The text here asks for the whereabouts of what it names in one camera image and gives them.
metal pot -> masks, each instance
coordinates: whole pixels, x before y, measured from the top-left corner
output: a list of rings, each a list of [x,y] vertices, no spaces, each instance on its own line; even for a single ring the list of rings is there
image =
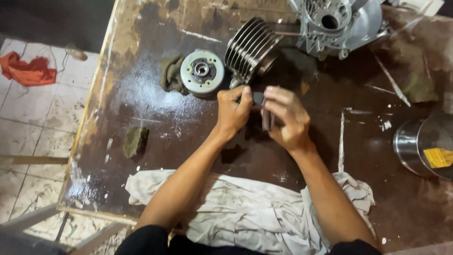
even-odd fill
[[[424,120],[405,122],[393,137],[393,149],[401,163],[424,177],[453,180],[453,166],[431,168],[425,149],[443,148],[453,151],[453,116],[436,114]]]

dirty wooden workbench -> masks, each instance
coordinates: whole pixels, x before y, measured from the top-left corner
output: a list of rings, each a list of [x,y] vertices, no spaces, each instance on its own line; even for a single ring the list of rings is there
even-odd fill
[[[60,196],[60,209],[133,224],[143,206],[128,204],[127,177],[140,170],[175,169],[203,142],[217,120],[217,102],[164,92],[159,60],[208,49],[223,57],[228,40],[252,16],[269,22],[293,21],[292,14],[232,10],[221,0],[116,0],[101,59],[72,150]],[[250,7],[288,8],[285,1],[241,0]],[[310,135],[331,172],[343,168],[373,189],[370,220],[385,252],[453,240],[450,183],[428,182],[405,170],[392,149],[395,130],[408,118],[436,109],[453,112],[453,22],[418,18],[385,8],[396,33],[350,54],[318,62],[291,46],[254,90],[280,84],[300,95],[312,117]],[[276,25],[275,29],[291,30]],[[393,85],[411,74],[432,80],[439,103],[408,107]],[[309,89],[302,95],[301,83]],[[389,121],[391,128],[381,125]],[[250,178],[295,191],[303,177],[290,156],[260,131],[252,115],[221,152],[213,172]],[[122,153],[127,128],[150,130],[145,156],[127,160]],[[113,139],[107,148],[109,139]]]

red cloth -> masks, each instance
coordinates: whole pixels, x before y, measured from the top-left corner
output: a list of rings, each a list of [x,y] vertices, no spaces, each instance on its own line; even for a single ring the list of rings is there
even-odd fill
[[[14,51],[0,58],[1,73],[27,87],[55,83],[57,70],[48,68],[48,64],[49,60],[45,57],[37,57],[30,63],[21,61]]]

hand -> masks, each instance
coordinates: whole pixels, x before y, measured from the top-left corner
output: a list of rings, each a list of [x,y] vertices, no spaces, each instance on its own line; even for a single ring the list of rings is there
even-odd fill
[[[264,97],[268,99],[264,107],[284,123],[284,126],[275,126],[269,131],[269,136],[290,154],[313,150],[314,144],[308,136],[310,116],[297,96],[287,89],[268,86]]]
[[[250,108],[253,104],[249,86],[239,86],[232,90],[221,90],[217,94],[219,101],[219,119],[216,128],[229,141],[249,119]]]

white rag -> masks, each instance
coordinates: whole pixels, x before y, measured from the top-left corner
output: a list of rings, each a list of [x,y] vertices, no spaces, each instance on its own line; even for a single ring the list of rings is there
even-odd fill
[[[175,170],[140,171],[129,176],[131,205],[146,205]],[[368,184],[346,172],[334,173],[374,234],[368,211],[375,205]],[[182,220],[191,241],[234,245],[266,254],[323,255],[331,245],[323,235],[308,188],[300,193],[244,178],[210,173],[193,207]]]

